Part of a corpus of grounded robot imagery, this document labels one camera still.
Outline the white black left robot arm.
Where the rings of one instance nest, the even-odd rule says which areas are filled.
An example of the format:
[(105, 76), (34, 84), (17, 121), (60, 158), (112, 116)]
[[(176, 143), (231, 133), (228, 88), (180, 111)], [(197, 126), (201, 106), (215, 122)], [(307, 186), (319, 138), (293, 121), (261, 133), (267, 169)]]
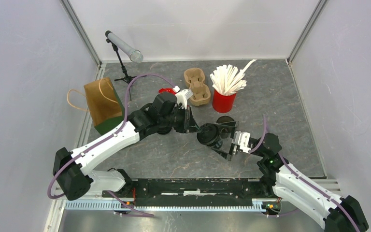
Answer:
[(55, 154), (53, 175), (65, 196), (74, 201), (92, 190), (111, 190), (121, 197), (132, 192), (132, 183), (123, 171), (112, 174), (95, 171), (104, 160), (125, 147), (135, 144), (152, 134), (198, 132), (187, 100), (191, 90), (181, 90), (176, 94), (162, 92), (152, 103), (133, 111), (116, 128), (98, 139), (71, 151), (59, 149)]

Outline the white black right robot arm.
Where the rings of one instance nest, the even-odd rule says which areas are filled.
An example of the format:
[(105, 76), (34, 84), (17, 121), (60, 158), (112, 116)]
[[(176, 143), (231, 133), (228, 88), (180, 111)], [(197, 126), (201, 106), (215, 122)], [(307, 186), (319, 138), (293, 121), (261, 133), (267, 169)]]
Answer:
[(369, 224), (357, 199), (342, 197), (301, 173), (281, 155), (277, 135), (263, 121), (260, 138), (237, 130), (237, 122), (207, 123), (201, 127), (198, 141), (227, 160), (238, 152), (261, 157), (257, 165), (263, 176), (260, 192), (290, 202), (312, 218), (326, 232), (366, 232)]

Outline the dark translucent cup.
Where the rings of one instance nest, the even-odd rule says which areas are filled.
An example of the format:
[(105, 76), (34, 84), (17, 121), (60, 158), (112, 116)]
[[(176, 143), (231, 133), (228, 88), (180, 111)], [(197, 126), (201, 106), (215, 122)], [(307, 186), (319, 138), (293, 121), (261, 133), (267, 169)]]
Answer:
[[(219, 117), (218, 119), (217, 119), (217, 121), (216, 121), (216, 125), (218, 124), (218, 123), (222, 123), (222, 122), (230, 122), (230, 121), (235, 121), (232, 117), (230, 117), (230, 116), (221, 116), (221, 117)], [(232, 137), (232, 135), (220, 135), (220, 137), (222, 138), (222, 139), (226, 139), (226, 138), (230, 138), (230, 137)]]
[(220, 148), (222, 146), (220, 130), (217, 125), (212, 123), (206, 123), (201, 126), (200, 131), (197, 133), (197, 140), (200, 144), (209, 147)]

